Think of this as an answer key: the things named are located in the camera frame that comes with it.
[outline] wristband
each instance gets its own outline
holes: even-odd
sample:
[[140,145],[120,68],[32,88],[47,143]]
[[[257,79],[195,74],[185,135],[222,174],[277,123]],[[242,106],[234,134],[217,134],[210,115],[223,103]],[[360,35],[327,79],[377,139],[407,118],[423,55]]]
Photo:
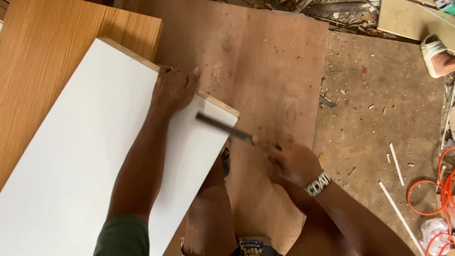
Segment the wristband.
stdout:
[[304,189],[310,196],[314,197],[319,195],[330,182],[332,182],[332,177],[323,170],[319,177]]

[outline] orange hose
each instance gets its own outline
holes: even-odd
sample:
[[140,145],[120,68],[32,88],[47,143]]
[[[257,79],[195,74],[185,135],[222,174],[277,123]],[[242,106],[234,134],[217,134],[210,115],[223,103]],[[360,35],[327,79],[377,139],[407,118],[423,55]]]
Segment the orange hose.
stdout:
[[[449,236],[449,241],[451,240],[451,242],[448,242],[447,244],[445,244],[441,251],[439,252],[439,256],[442,256],[442,252],[444,251],[444,249],[449,246],[449,245],[455,245],[455,239],[453,238],[452,235],[450,235],[452,233],[452,226],[450,224],[450,216],[452,218],[455,218],[455,200],[454,200],[454,197],[452,196],[452,191],[451,191],[451,188],[452,188],[452,182],[455,180],[455,169],[452,170],[452,172],[450,173],[449,177],[444,181],[442,182],[442,177],[441,177],[441,164],[442,164],[442,159],[444,158],[445,154],[454,149],[455,147],[450,147],[448,149],[446,149],[441,157],[439,158],[439,163],[438,163],[438,180],[439,180],[439,185],[434,182],[434,181],[431,181],[431,180],[420,180],[420,181],[417,181],[415,182],[414,184],[412,184],[410,187],[409,187],[409,190],[408,192],[406,193],[406,199],[408,201],[408,204],[409,206],[411,207],[412,210],[414,210],[416,213],[419,213],[419,214],[422,214],[422,215],[435,215],[435,214],[438,214],[440,212],[443,212],[444,213],[444,217],[447,221],[447,225],[449,226],[449,230],[448,230],[448,233],[444,233],[444,232],[441,232],[437,235],[435,235],[429,242],[428,246],[427,246],[427,249],[426,249],[426,252],[425,252],[425,255],[428,256],[428,250],[430,249],[430,245],[431,243],[436,239],[436,237],[438,236],[441,236],[441,235],[448,235]],[[431,212],[431,213],[424,213],[424,212],[419,212],[418,210],[416,210],[412,205],[411,205],[411,201],[409,199],[410,197],[410,194],[411,194],[411,190],[418,184],[420,183],[423,183],[423,182],[428,182],[428,183],[431,183],[431,184],[435,184],[436,186],[440,187],[441,188],[441,208],[439,208],[438,210],[434,211],[434,212]]]

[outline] plastic bag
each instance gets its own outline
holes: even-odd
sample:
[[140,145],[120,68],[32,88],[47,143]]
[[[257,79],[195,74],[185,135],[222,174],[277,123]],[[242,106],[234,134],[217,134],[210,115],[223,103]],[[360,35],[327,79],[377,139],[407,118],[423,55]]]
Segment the plastic bag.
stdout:
[[[449,226],[447,225],[445,220],[440,218],[434,218],[425,221],[420,227],[420,230],[422,230],[422,236],[424,239],[423,241],[420,241],[420,244],[422,245],[423,248],[426,249],[430,240],[435,235],[441,232],[447,233],[449,230]],[[444,245],[446,245],[448,242],[449,242],[448,235],[440,235],[436,237],[436,239],[431,243],[428,252],[433,256],[439,255],[439,252],[441,251],[442,247],[444,247]],[[449,252],[449,250],[450,246],[447,246],[442,252],[442,255],[446,255]]]

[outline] green sleeve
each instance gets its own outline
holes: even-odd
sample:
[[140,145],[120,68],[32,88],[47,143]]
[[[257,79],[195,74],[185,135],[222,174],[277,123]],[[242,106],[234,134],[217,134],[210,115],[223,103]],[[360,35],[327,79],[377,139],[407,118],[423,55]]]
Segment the green sleeve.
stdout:
[[93,256],[149,256],[148,228],[133,215],[109,218],[103,225]]

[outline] fingernail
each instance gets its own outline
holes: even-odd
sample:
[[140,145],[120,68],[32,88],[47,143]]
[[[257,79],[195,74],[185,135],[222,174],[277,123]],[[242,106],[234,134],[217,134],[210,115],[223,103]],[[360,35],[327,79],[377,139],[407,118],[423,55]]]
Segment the fingernail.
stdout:
[[201,74],[201,70],[198,67],[195,67],[193,69],[193,74],[195,74],[196,76],[199,76]]

